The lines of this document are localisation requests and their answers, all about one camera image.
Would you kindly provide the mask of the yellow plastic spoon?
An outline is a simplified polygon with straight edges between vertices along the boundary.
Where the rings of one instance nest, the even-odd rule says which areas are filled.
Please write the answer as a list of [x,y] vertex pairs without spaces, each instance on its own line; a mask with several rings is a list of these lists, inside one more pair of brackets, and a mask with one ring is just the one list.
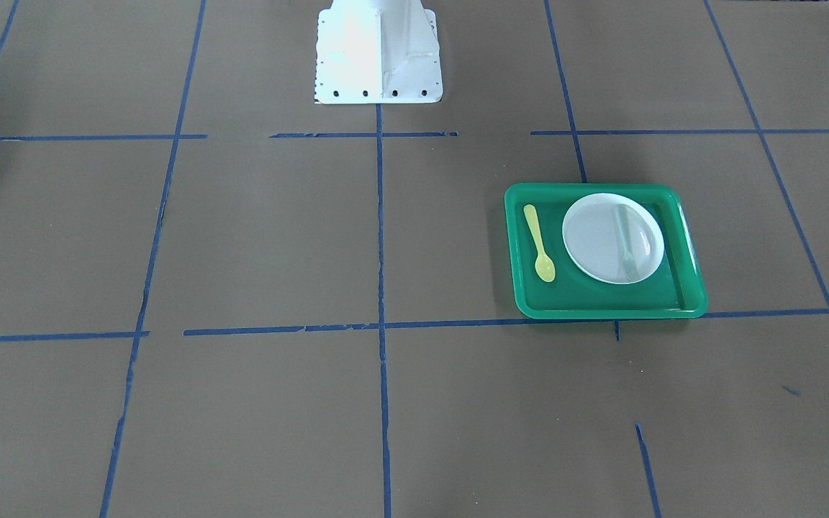
[[538,211],[533,204],[526,204],[523,207],[523,214],[527,222],[527,229],[530,231],[530,236],[532,236],[536,252],[534,259],[534,271],[543,282],[553,283],[556,278],[556,267],[544,247],[541,230],[542,227],[540,227]]

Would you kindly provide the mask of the green plastic tray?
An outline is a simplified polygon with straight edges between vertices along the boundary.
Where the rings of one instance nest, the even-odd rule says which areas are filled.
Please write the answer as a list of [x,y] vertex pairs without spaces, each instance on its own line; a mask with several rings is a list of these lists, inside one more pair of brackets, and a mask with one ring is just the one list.
[[[579,198],[619,194],[642,204],[661,227],[666,252],[651,278],[612,285],[590,278],[563,243],[566,210]],[[534,271],[536,252],[523,207],[538,211],[544,247],[556,267],[553,283]],[[517,183],[504,193],[511,278],[517,308],[536,320],[654,320],[702,316],[710,305],[681,199],[661,184]]]

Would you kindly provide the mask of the white round plate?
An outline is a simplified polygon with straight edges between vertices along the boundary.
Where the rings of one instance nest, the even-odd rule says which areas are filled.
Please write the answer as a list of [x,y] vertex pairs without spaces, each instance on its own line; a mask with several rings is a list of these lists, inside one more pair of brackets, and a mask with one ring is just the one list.
[[658,271],[666,243],[658,220],[642,204],[619,194],[596,193],[579,198],[566,210],[562,237],[567,255],[590,278],[612,285],[625,281],[620,265],[621,252],[613,219],[616,204],[625,204],[631,246],[638,263],[638,284]]

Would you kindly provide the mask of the clear plastic fork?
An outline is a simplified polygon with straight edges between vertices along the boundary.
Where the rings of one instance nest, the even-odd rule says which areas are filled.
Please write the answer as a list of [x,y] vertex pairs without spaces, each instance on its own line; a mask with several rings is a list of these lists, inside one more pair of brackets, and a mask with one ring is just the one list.
[[635,255],[632,250],[631,233],[628,227],[628,216],[626,215],[628,207],[625,204],[616,204],[613,209],[613,219],[617,227],[617,239],[619,242],[619,249],[621,252],[620,265],[622,266],[622,275],[625,276],[625,281],[628,284],[638,282],[639,272],[638,263],[636,263]]

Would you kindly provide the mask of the white pedestal column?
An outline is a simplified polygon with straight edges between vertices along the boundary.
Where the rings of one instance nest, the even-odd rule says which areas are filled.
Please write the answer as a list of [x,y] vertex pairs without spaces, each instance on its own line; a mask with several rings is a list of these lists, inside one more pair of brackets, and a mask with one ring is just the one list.
[[438,103],[444,86],[435,12],[420,1],[333,1],[317,17],[314,101]]

